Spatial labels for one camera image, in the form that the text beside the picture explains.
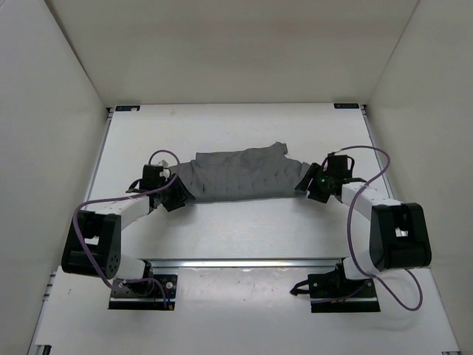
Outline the grey pleated skirt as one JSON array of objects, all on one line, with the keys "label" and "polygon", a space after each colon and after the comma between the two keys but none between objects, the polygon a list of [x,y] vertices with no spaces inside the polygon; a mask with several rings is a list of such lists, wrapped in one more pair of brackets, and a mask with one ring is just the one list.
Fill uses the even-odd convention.
[{"label": "grey pleated skirt", "polygon": [[197,153],[176,170],[197,203],[231,202],[299,196],[296,186],[310,164],[287,157],[287,145],[235,152]]}]

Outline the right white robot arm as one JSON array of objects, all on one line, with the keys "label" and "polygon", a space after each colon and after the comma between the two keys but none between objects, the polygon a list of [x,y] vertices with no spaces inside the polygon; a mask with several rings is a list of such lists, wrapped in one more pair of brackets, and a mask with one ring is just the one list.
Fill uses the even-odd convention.
[{"label": "right white robot arm", "polygon": [[[330,153],[322,164],[312,163],[296,191],[326,203],[335,197],[349,207],[347,241],[350,256],[343,259],[341,270],[331,278],[331,286],[340,296],[348,296],[358,287],[358,280],[377,277],[391,269],[423,268],[432,261],[432,250],[421,205],[402,203],[385,197],[367,182],[353,176],[355,160],[348,155]],[[353,213],[370,222],[368,242],[356,251],[351,235]]]}]

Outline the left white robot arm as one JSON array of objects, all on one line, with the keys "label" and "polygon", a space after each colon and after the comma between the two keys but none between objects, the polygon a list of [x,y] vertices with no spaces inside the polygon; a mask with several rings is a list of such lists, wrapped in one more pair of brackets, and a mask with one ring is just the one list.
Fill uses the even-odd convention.
[{"label": "left white robot arm", "polygon": [[149,293],[154,288],[149,263],[122,254],[121,235],[157,207],[170,212],[193,198],[179,177],[180,168],[146,164],[142,178],[132,182],[125,196],[90,200],[76,208],[61,258],[62,270],[100,277],[105,283],[122,279],[137,294]]}]

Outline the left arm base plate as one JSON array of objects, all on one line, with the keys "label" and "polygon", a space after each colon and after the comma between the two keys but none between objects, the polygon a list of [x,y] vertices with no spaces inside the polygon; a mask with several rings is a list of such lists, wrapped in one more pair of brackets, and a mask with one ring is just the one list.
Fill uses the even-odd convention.
[{"label": "left arm base plate", "polygon": [[153,282],[124,283],[114,280],[109,295],[109,310],[173,311],[176,307],[178,286],[177,269],[153,270],[153,278],[163,287],[164,293]]}]

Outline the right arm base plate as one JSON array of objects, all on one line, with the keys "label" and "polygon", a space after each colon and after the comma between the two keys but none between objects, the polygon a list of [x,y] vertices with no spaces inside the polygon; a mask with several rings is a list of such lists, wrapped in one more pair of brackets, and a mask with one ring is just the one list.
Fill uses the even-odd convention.
[{"label": "right arm base plate", "polygon": [[349,280],[341,263],[327,273],[308,274],[290,290],[308,295],[313,314],[377,313],[381,311],[372,279]]}]

